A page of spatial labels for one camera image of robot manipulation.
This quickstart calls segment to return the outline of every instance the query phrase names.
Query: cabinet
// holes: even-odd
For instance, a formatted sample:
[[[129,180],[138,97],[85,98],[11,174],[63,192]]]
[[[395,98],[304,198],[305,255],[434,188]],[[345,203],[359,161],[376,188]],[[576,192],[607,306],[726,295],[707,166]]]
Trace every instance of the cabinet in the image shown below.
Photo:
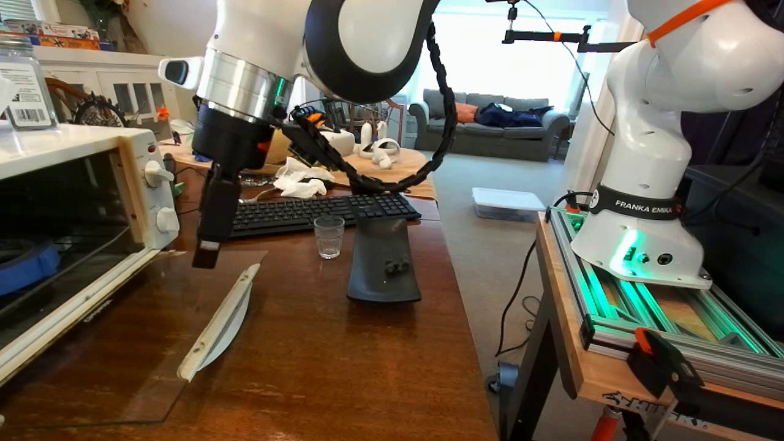
[[[109,98],[129,126],[150,126],[161,106],[178,114],[177,87],[156,78],[160,56],[36,48],[47,78]]]

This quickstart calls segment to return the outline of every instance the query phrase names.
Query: floor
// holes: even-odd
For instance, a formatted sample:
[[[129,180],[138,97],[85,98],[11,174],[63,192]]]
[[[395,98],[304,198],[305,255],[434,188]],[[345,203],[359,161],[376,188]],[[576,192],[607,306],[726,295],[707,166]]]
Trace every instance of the floor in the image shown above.
[[[536,299],[541,296],[541,278],[534,255],[510,306],[504,332],[500,332],[503,312],[515,295],[525,255],[534,242],[534,223],[520,213],[474,209],[469,188],[534,192],[544,203],[552,203],[563,188],[563,165],[449,154],[434,180],[481,371],[485,377],[493,377],[498,362],[520,366],[525,356],[525,342],[534,324]],[[488,400],[498,413],[498,395],[488,392]],[[569,400],[555,377],[536,438],[591,438],[597,416],[597,405]],[[667,428],[664,438],[700,437]]]

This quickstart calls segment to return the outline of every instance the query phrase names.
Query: couch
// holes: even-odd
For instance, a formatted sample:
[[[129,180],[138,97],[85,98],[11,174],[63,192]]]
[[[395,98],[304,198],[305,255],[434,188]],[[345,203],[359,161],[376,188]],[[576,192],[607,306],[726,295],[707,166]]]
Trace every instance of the couch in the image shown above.
[[[572,121],[552,111],[549,98],[510,98],[489,94],[455,94],[457,127],[449,153],[504,157],[504,160],[552,160],[563,157],[572,134]],[[530,116],[522,126],[488,126],[474,119],[488,106],[507,106],[515,116]],[[438,92],[423,92],[420,103],[408,103],[406,114],[416,121],[416,150],[434,153],[443,133],[443,100]]]

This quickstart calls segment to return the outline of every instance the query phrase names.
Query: glass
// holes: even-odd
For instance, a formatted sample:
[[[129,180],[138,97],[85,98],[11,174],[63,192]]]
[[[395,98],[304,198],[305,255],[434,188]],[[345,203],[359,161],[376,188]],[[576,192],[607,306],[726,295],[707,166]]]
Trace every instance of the glass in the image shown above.
[[[340,215],[313,218],[315,251],[320,259],[336,259],[342,247],[345,221]]]

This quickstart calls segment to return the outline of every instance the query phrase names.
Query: pillow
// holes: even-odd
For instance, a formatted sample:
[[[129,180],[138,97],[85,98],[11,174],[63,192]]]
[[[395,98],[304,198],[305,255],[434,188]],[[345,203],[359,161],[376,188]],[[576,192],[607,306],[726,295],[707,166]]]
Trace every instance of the pillow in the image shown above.
[[[457,122],[474,122],[478,106],[455,103]]]

